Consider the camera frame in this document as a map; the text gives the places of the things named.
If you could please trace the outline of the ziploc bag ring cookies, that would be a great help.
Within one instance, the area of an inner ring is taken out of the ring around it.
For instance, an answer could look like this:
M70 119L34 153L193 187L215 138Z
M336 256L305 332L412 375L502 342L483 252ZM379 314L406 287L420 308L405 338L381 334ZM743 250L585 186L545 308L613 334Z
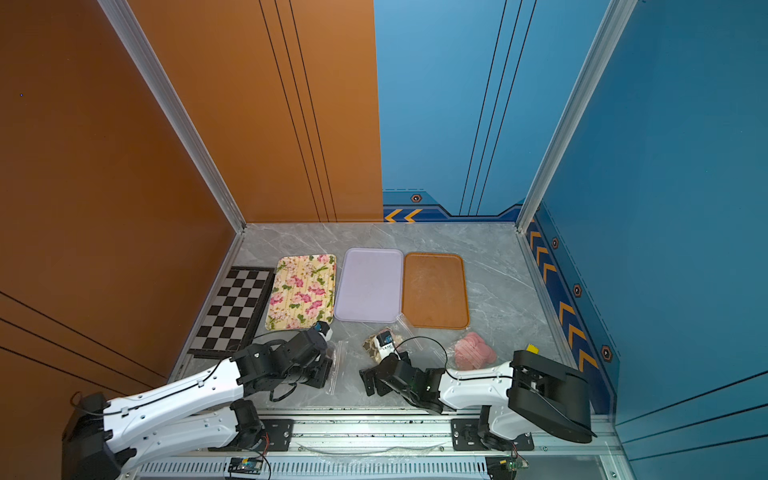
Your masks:
M335 395L340 391L348 350L349 342L347 340L339 340L329 344L328 355L331 359L331 367L324 387L324 392L329 395Z

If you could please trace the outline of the ziploc bag mixed cookies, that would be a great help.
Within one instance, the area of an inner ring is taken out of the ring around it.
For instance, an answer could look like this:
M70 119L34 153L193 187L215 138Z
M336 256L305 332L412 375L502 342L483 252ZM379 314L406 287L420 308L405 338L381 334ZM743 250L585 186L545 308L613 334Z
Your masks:
M394 323L385 325L363 342L363 349L375 363L380 363L388 355L394 353L398 345L413 336L410 325L399 317Z

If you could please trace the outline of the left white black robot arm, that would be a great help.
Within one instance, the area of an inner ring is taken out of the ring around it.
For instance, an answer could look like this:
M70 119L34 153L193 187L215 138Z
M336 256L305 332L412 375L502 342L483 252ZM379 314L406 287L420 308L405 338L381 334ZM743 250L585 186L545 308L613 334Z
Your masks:
M321 389L332 332L320 321L290 339L252 343L198 374L140 394L73 396L62 435L65 479L116 479L145 463L204 448L251 449L263 424L251 396L286 385Z

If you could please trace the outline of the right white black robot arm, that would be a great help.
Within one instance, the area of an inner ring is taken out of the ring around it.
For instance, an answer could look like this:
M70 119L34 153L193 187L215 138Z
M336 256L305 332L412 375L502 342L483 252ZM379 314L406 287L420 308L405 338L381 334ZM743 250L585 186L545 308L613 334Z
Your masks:
M434 414L478 407L467 430L472 446L498 451L530 451L532 433L588 444L590 387L580 371L538 354L519 350L513 360L472 371L419 369L406 353L393 352L360 372L366 394L398 394L409 405Z

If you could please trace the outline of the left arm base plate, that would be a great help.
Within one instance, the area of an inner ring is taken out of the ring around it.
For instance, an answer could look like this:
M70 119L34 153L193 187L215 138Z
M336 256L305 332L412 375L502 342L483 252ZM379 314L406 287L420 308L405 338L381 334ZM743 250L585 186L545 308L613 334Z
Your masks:
M234 444L219 448L209 448L216 452L287 452L290 448L295 421L293 419L272 418L262 421L264 428L249 446Z

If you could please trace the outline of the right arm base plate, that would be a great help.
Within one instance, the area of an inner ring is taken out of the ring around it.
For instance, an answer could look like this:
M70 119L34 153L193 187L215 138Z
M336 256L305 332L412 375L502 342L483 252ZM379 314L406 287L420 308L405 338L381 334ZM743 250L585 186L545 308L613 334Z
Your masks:
M491 434L488 425L482 423L479 418L454 419L450 426L454 451L527 452L535 449L530 433L521 434L513 440L504 439Z

